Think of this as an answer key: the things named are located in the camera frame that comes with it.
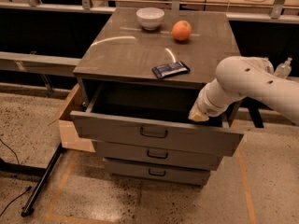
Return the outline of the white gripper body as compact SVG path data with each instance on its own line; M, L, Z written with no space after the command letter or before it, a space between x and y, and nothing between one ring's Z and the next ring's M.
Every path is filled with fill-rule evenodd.
M195 102L195 115L200 118L217 117L230 104L230 97L222 88L204 87Z

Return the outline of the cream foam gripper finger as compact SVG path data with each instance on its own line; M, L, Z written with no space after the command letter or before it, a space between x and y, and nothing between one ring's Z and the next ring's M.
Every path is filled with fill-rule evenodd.
M188 119L195 122L208 121L209 116L204 114L197 105L194 105L189 113Z

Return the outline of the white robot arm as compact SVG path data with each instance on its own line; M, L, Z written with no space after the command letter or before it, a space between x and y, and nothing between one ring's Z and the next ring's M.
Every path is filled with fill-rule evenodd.
M299 83L276 77L265 58L232 56L220 61L213 81L200 90L189 113L192 121L207 121L245 97L255 99L299 125Z

